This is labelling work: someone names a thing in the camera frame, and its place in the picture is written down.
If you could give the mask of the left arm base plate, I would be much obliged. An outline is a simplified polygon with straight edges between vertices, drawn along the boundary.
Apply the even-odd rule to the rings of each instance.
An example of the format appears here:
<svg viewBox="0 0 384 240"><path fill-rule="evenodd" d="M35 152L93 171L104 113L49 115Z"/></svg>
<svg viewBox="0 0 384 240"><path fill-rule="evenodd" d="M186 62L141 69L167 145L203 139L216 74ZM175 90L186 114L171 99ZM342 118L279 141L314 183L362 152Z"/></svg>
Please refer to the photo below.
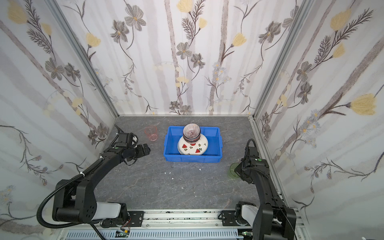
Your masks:
<svg viewBox="0 0 384 240"><path fill-rule="evenodd" d="M144 219L144 211L127 211L123 210L117 218L104 219L100 225L102 228L111 227L141 227Z"/></svg>

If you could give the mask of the pink glass cup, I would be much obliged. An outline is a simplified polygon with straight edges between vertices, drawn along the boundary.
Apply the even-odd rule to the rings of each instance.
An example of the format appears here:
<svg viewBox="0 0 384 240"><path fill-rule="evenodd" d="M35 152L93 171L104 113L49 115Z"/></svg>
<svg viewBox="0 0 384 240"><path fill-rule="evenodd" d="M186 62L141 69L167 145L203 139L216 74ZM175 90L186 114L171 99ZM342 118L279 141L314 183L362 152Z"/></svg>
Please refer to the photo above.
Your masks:
<svg viewBox="0 0 384 240"><path fill-rule="evenodd" d="M147 135L148 139L152 142L154 142L158 139L158 129L156 126L146 127L145 128L145 134Z"/></svg>

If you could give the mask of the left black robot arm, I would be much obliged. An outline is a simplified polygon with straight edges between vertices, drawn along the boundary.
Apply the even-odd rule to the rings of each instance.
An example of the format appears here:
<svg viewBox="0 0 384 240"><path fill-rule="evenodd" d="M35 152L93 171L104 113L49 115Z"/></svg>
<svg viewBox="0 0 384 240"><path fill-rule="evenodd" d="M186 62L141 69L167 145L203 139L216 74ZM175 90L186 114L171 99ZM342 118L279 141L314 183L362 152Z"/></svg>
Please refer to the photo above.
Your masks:
<svg viewBox="0 0 384 240"><path fill-rule="evenodd" d="M91 166L69 180L58 182L55 190L42 201L36 214L41 226L63 229L88 224L103 240L97 223L109 220L125 225L130 221L126 204L98 202L94 193L100 181L116 166L121 163L132 166L151 152L148 144L138 143L137 135L125 133L120 127L117 130L114 140Z"/></svg>

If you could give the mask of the watermelon pattern plate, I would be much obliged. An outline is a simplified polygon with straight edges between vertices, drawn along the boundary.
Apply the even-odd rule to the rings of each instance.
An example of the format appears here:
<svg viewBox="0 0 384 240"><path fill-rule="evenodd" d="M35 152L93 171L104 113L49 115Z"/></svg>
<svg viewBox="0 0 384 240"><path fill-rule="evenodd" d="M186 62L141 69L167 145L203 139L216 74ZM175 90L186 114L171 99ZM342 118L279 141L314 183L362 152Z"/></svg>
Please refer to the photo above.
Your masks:
<svg viewBox="0 0 384 240"><path fill-rule="evenodd" d="M187 142L181 137L178 142L178 151L182 155L199 156L207 151L208 146L208 139L203 134L201 134L200 139L194 143Z"/></svg>

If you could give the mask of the blue white striped bowl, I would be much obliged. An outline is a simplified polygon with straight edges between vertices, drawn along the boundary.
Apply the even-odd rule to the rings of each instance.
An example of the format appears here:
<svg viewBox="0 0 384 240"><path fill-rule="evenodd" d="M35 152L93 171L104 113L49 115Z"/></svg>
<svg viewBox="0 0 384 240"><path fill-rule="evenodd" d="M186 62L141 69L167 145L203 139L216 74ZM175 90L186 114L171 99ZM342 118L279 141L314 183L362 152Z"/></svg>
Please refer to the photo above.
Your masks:
<svg viewBox="0 0 384 240"><path fill-rule="evenodd" d="M190 123L183 129L183 139L188 143L195 143L201 137L201 129L197 124Z"/></svg>

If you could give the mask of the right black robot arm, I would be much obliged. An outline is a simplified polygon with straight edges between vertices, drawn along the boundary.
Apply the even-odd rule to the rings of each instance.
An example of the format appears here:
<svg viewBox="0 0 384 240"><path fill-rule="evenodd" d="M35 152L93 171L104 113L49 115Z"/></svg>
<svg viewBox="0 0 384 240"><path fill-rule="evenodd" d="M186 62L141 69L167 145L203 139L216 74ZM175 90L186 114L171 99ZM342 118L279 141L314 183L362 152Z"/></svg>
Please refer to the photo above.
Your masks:
<svg viewBox="0 0 384 240"><path fill-rule="evenodd" d="M259 156L254 139L249 139L245 155L235 173L241 180L256 186L260 200L257 207L251 203L239 202L236 221L239 225L248 223L252 227L254 240L296 240L297 215L288 207L273 183L268 162Z"/></svg>

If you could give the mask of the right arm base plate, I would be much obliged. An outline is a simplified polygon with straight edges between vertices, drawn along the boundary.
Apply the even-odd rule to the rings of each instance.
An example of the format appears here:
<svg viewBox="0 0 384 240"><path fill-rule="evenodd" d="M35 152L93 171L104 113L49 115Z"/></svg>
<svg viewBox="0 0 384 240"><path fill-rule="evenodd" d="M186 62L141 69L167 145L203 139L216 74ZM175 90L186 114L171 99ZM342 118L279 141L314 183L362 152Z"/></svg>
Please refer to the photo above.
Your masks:
<svg viewBox="0 0 384 240"><path fill-rule="evenodd" d="M240 226L237 223L234 210L223 210L218 215L218 220L222 222L223 227L237 227Z"/></svg>

